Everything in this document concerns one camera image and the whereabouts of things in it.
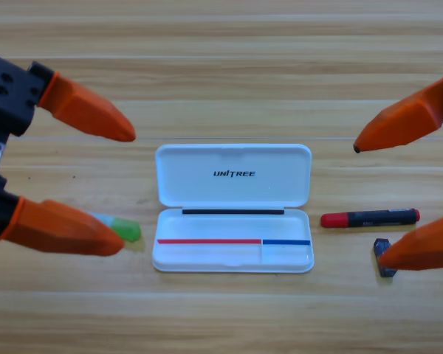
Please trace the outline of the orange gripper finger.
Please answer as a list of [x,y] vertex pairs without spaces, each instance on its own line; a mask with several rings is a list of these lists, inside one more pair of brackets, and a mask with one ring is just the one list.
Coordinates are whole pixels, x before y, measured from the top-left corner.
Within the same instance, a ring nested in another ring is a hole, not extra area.
[[396,270],[443,268],[443,218],[405,234],[378,257],[378,262]]
[[0,137],[23,135],[35,108],[89,135],[136,139],[131,122],[106,98],[36,61],[23,69],[0,57]]
[[112,256],[124,241],[94,216],[65,204],[31,201],[4,190],[0,176],[0,240],[47,253]]
[[354,142],[356,153],[407,145],[443,124],[443,78],[383,109]]

